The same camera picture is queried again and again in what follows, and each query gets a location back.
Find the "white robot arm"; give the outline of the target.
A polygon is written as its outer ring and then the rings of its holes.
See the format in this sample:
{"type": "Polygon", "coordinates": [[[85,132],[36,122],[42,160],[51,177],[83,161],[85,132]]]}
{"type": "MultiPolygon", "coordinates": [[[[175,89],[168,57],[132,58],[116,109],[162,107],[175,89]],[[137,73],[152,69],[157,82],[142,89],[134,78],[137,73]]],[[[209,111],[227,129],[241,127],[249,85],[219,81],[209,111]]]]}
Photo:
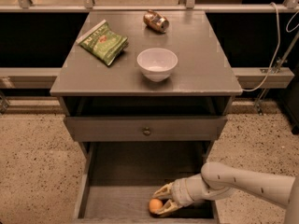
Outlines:
{"type": "Polygon", "coordinates": [[[219,162],[205,163],[197,175],[176,179],[162,186],[153,198],[166,203],[153,214],[169,215],[203,200],[216,201],[242,190],[284,208],[283,224],[299,224],[299,177],[273,175],[236,169],[219,162]]]}

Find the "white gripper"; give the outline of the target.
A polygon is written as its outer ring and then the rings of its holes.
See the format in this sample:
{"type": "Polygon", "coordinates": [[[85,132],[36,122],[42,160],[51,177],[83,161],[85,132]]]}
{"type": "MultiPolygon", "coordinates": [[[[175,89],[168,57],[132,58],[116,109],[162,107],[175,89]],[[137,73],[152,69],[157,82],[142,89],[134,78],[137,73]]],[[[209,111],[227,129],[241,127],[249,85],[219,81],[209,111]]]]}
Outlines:
{"type": "Polygon", "coordinates": [[[186,178],[177,179],[173,183],[163,185],[153,193],[152,197],[160,200],[172,197],[172,200],[169,199],[165,203],[160,201],[162,205],[154,211],[154,214],[157,216],[168,216],[181,207],[186,207],[193,203],[193,199],[187,189],[186,178]]]}

